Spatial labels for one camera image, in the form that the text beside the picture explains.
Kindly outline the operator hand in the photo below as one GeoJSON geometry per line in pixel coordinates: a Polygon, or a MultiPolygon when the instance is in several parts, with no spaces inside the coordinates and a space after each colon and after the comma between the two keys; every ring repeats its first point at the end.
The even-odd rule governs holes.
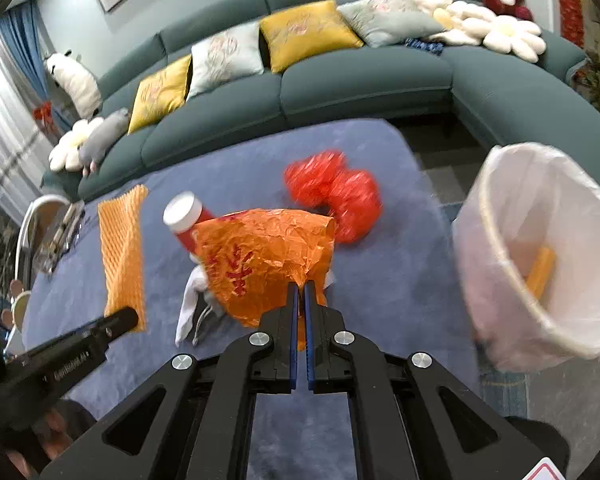
{"type": "MultiPolygon", "coordinates": [[[[96,418],[82,404],[62,399],[32,425],[33,441],[54,460],[95,424],[96,418]]],[[[24,478],[38,478],[38,469],[24,457],[23,444],[17,438],[9,437],[3,448],[24,478]]]]}

